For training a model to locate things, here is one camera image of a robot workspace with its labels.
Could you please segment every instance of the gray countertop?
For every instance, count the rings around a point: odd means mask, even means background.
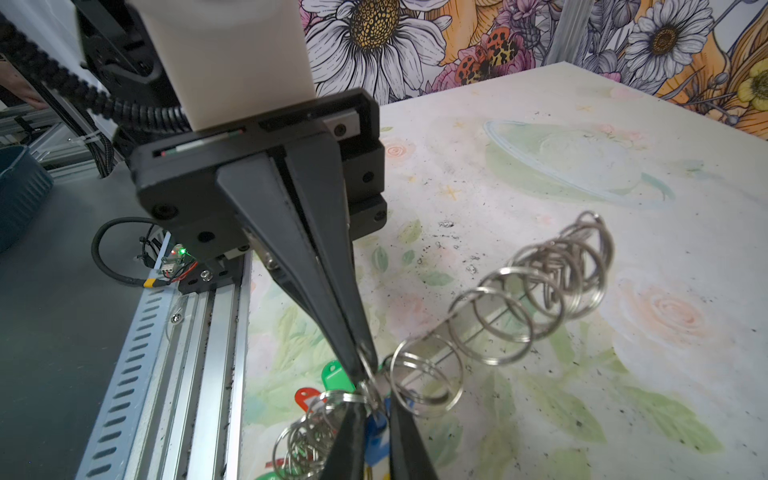
[[[0,253],[0,468],[3,478],[74,478],[141,295],[101,273],[91,239],[107,220],[147,214],[124,164],[58,177],[26,234]],[[104,236],[104,261],[134,260],[145,224]]]

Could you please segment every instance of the human hand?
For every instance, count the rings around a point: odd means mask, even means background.
[[[0,85],[7,88],[19,99],[27,102],[35,110],[48,108],[38,92],[7,61],[0,61]]]

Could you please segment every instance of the daisy illustration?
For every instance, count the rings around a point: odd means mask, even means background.
[[[446,1],[402,5],[436,8]],[[422,64],[438,65],[445,57],[442,30],[450,16],[412,18],[400,0],[303,0],[302,8],[323,18],[306,33],[319,96],[363,87],[381,105],[402,100],[422,87]]]
[[[679,74],[707,42],[708,0],[665,0],[649,8],[629,35],[627,67],[635,78],[663,81]]]

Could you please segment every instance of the bolt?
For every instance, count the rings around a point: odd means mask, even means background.
[[[158,220],[170,220],[179,214],[179,209],[174,205],[158,204],[152,207],[152,216]]]
[[[264,259],[266,260],[266,262],[264,262],[265,263],[264,266],[266,267],[267,270],[276,270],[277,268],[280,267],[280,265],[277,264],[277,261],[272,258],[271,253],[266,252],[264,254]]]

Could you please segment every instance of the red wire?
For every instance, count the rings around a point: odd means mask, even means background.
[[[189,268],[189,270],[182,273],[178,278],[174,278],[170,282],[173,283],[173,282],[180,282],[181,280],[184,280],[185,278],[187,278],[187,275],[189,275],[190,272],[195,269],[195,267],[197,267],[197,262],[192,263],[192,266]]]

